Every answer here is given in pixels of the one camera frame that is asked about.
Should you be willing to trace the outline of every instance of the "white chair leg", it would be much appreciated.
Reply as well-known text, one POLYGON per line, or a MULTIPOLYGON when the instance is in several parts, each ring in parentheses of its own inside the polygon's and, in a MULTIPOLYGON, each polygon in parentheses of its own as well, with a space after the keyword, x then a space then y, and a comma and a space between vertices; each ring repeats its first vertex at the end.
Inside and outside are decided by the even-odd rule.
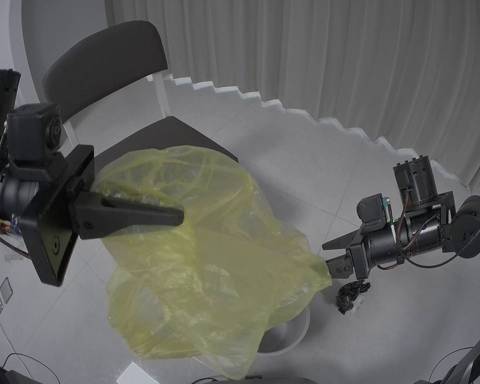
POLYGON ((66 121, 65 123, 63 123, 63 128, 65 130, 65 133, 67 134, 68 139, 70 140, 70 144, 72 144, 72 147, 75 148, 79 144, 79 142, 77 139, 77 135, 73 130, 72 123, 66 121))
POLYGON ((156 96, 158 97, 158 103, 160 104, 160 110, 162 111, 162 116, 164 118, 170 116, 167 93, 165 92, 165 86, 163 85, 163 78, 160 72, 153 74, 153 82, 155 85, 156 96))

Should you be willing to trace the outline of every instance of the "yellow plastic bag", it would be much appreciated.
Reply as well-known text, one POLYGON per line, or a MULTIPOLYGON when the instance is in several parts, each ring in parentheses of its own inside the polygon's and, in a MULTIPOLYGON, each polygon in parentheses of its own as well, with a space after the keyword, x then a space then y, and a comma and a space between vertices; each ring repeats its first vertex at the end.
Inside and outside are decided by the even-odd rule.
POLYGON ((132 226, 103 239, 118 263, 108 319, 141 358, 203 354, 240 379, 264 332, 332 283, 305 235, 275 219, 251 175, 219 152, 130 152, 92 191, 184 210, 178 227, 132 226))

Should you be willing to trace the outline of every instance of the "curtain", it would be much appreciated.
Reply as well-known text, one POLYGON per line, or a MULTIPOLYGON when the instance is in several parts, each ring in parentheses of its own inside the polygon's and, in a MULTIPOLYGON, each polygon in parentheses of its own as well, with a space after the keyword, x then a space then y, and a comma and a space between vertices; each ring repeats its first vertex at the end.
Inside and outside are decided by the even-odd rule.
POLYGON ((116 24, 157 27, 174 78, 259 91, 478 182, 476 1, 106 1, 116 24))

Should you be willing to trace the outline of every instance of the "black device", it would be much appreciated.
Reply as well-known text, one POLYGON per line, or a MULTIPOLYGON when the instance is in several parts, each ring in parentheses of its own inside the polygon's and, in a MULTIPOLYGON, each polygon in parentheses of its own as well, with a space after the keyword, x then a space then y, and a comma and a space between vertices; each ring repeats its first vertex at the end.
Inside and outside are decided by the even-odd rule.
POLYGON ((322 245, 324 250, 346 250, 327 260, 333 278, 348 278, 355 271, 357 280, 367 279, 375 266, 391 269, 405 260, 418 265, 412 256, 438 248, 466 259, 480 252, 480 196, 470 196, 456 212, 453 192, 437 192, 428 156, 397 163, 394 173, 402 215, 393 220, 390 199, 381 193, 362 199, 357 205, 360 228, 322 245))
POLYGON ((0 139, 0 229, 22 235, 28 249, 22 254, 43 283, 62 284, 78 236, 101 238, 131 225, 183 222, 181 209, 90 192, 94 148, 78 145, 67 157, 59 152, 62 122, 55 103, 12 111, 19 78, 15 71, 0 72, 0 84, 9 85, 0 108, 6 122, 0 139))

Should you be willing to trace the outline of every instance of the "gray chair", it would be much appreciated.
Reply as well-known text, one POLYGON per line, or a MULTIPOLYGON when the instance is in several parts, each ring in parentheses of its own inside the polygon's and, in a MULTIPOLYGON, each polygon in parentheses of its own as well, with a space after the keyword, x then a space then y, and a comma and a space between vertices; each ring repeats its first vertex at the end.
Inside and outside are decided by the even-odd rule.
POLYGON ((167 69, 162 41, 153 24, 131 21, 91 35, 60 57, 47 71, 47 101, 60 105, 72 146, 78 144, 68 120, 87 106, 146 76, 153 75, 163 119, 140 129, 95 157, 95 172, 129 151, 177 145, 211 148, 238 159, 179 119, 169 108, 160 71, 167 69))

